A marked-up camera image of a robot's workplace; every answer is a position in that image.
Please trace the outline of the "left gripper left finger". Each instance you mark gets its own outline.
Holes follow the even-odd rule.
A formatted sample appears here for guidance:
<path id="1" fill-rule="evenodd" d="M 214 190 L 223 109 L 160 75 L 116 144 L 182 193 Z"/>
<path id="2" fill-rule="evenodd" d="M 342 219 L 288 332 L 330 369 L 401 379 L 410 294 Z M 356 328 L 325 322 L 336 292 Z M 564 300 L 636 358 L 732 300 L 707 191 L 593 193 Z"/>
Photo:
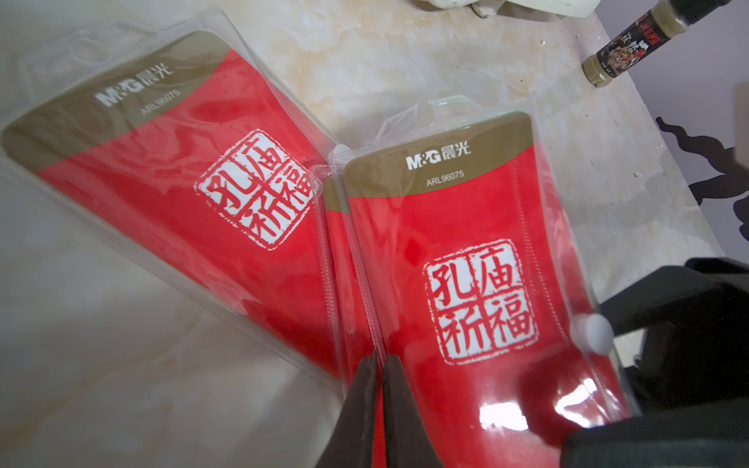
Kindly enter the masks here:
<path id="1" fill-rule="evenodd" d="M 378 354 L 363 358 L 316 468 L 371 468 L 378 407 Z"/>

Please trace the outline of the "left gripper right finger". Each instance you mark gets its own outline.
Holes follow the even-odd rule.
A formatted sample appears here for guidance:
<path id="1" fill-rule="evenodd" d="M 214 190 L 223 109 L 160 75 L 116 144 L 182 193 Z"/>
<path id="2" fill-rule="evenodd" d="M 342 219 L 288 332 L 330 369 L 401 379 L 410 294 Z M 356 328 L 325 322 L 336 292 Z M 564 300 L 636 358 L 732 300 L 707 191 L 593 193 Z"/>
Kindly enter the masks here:
<path id="1" fill-rule="evenodd" d="M 389 355 L 385 360 L 382 391 L 386 466 L 443 468 L 397 356 Z"/>

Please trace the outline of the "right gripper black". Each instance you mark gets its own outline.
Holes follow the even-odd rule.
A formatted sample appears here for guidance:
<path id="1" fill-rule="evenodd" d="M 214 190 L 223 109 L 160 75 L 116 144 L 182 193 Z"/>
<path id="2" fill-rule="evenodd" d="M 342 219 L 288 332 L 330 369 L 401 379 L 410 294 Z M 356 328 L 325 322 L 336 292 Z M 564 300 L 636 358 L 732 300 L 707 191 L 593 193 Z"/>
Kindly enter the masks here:
<path id="1" fill-rule="evenodd" d="M 747 264 L 661 267 L 570 325 L 579 350 L 602 356 L 638 330 L 643 351 L 625 379 L 642 415 L 567 436 L 562 466 L 747 466 Z"/>

